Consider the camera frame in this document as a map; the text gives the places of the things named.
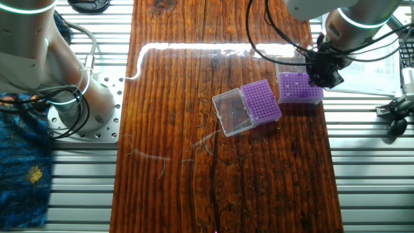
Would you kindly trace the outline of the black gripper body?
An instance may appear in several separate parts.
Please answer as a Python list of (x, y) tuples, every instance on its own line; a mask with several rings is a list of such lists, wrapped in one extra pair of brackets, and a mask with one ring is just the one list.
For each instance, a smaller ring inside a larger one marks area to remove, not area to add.
[(334, 54), (330, 45), (320, 45), (318, 51), (307, 53), (307, 73), (309, 75), (326, 75), (343, 68), (343, 58)]

